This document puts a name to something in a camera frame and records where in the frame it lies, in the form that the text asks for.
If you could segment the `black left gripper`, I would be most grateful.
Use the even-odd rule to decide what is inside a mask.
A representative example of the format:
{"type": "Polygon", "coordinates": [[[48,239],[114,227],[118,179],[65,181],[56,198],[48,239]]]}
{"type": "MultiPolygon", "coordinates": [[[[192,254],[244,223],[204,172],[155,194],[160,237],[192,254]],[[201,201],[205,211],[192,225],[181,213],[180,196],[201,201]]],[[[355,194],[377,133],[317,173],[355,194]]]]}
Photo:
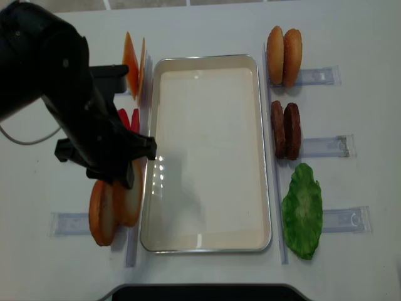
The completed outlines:
{"type": "Polygon", "coordinates": [[[56,121],[67,138],[57,142],[55,156],[61,162],[71,161],[84,167],[90,179],[110,184],[117,181],[131,189],[135,179],[132,161],[156,158],[155,139],[126,129],[118,117],[56,121]]]}

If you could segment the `black robot base front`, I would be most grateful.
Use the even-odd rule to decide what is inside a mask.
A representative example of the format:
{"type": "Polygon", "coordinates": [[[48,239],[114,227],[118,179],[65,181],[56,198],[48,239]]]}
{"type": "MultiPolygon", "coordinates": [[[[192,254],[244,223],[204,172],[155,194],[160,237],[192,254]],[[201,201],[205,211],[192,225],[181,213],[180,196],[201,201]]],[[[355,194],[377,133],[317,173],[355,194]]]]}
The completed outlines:
{"type": "Polygon", "coordinates": [[[106,300],[307,300],[291,287],[261,284],[129,285],[106,300]]]}

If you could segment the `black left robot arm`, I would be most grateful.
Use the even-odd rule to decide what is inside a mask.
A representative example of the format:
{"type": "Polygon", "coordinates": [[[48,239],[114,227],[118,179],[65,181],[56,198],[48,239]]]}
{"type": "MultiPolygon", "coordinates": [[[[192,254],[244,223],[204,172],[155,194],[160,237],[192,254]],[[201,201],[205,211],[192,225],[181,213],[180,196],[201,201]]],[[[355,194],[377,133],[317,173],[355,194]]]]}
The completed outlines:
{"type": "Polygon", "coordinates": [[[91,66],[85,37],[41,6],[13,1],[1,10],[1,118],[41,98],[65,133],[55,156],[91,179],[131,188],[132,135],[113,99],[127,65],[91,66]]]}

